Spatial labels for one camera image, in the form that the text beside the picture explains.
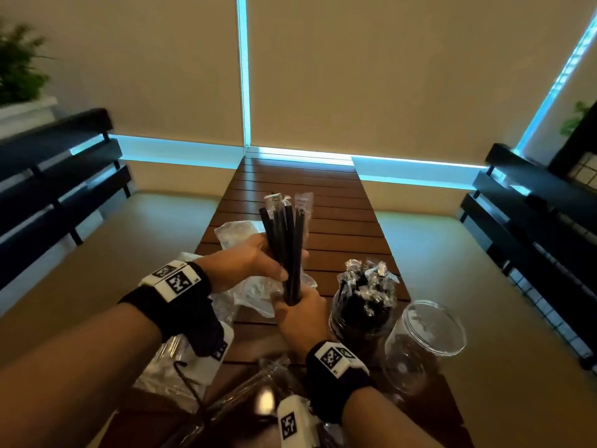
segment wrist strap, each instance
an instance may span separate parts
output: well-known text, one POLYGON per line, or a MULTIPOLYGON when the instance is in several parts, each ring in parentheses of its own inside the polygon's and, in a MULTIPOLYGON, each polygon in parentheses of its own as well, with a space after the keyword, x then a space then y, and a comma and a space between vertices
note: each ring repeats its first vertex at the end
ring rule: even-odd
POLYGON ((317 343, 305 363, 311 406, 325 423, 340 424, 350 395, 360 388, 375 386, 365 364, 340 343, 317 343))
POLYGON ((199 265, 172 261, 118 303, 135 306, 158 326, 162 342, 183 333, 198 357, 215 352, 224 330, 211 306, 211 283, 199 265))

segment wooden table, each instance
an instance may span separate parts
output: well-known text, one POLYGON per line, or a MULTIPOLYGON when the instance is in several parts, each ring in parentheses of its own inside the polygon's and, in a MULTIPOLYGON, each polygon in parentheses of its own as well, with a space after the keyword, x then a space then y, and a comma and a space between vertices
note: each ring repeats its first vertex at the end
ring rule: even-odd
MULTIPOLYGON (((399 275, 361 180, 353 166, 344 165, 245 158, 230 182, 196 253, 208 255, 221 249, 214 234, 216 227, 235 220, 260 220, 259 208, 264 205, 265 195, 283 193, 294 197, 300 192, 315 194, 315 207, 306 246, 309 258, 303 266, 305 272, 316 280, 319 293, 328 299, 329 308, 339 286, 337 275, 345 270, 345 262, 349 259, 383 260, 390 271, 399 275)), ((400 281, 396 288, 398 310, 410 301, 407 288, 400 281)), ((235 339, 224 364, 205 393, 206 403, 213 402, 255 374, 259 358, 277 358, 288 352, 275 322, 250 308, 240 308, 234 331, 235 339)), ((295 362, 290 369, 300 374, 304 371, 304 365, 295 362)), ((369 370, 382 391, 392 391, 375 361, 371 363, 369 370)), ((130 412, 121 412, 118 418, 125 424, 119 426, 116 421, 116 424, 111 425, 102 442, 102 448, 124 446, 115 442, 123 437, 129 442, 139 440, 131 436, 135 426, 138 432, 146 431, 148 426, 158 425, 171 429, 176 421, 171 408, 158 406, 153 409, 157 413, 148 415, 148 406, 138 404, 138 399, 130 399, 124 407, 130 412)), ((399 407, 445 447, 473 446, 444 376, 434 376, 422 394, 399 403, 399 407)), ((139 442, 137 446, 149 444, 139 442)))

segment roller blind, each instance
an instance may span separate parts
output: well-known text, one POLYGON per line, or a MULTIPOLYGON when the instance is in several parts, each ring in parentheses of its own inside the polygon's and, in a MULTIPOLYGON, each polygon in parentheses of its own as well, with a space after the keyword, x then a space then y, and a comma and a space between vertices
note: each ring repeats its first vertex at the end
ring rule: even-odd
POLYGON ((67 112, 106 107, 123 135, 243 145, 236 0, 0 0, 55 58, 67 112))
POLYGON ((247 0, 255 146, 481 163, 597 0, 247 0))

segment hand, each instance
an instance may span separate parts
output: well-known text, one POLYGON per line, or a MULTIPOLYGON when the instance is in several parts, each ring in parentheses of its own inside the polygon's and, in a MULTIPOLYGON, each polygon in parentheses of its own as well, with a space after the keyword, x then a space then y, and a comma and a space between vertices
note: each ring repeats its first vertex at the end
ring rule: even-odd
POLYGON ((253 234, 249 239, 227 250, 195 260, 209 277, 211 291, 228 291, 242 280, 258 276, 286 281, 288 272, 267 255, 269 248, 265 234, 253 234))
POLYGON ((318 342, 331 339, 327 302, 316 289, 302 285, 301 301, 288 306, 281 294, 271 296, 282 337, 302 360, 318 342))

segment black wristband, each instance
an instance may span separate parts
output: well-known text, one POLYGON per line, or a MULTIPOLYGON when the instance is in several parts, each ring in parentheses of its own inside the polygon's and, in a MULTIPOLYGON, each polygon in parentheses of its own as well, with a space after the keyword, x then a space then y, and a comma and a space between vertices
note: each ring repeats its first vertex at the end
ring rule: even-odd
POLYGON ((346 347, 333 343, 320 360, 316 353, 330 341, 319 342, 309 351, 306 388, 311 407, 319 419, 325 423, 342 421, 342 412, 353 392, 368 386, 375 387, 366 368, 354 367, 362 362, 346 347), (347 361, 353 366, 346 368, 347 361))
POLYGON ((211 306, 209 278, 197 264, 189 262, 187 265, 199 280, 191 283, 181 270, 165 275, 162 281, 171 281, 168 286, 175 292, 175 297, 170 301, 166 301, 154 286, 143 284, 118 303, 135 306, 156 324, 162 333, 162 342, 183 333, 195 354, 207 357, 221 345, 224 329, 211 306))

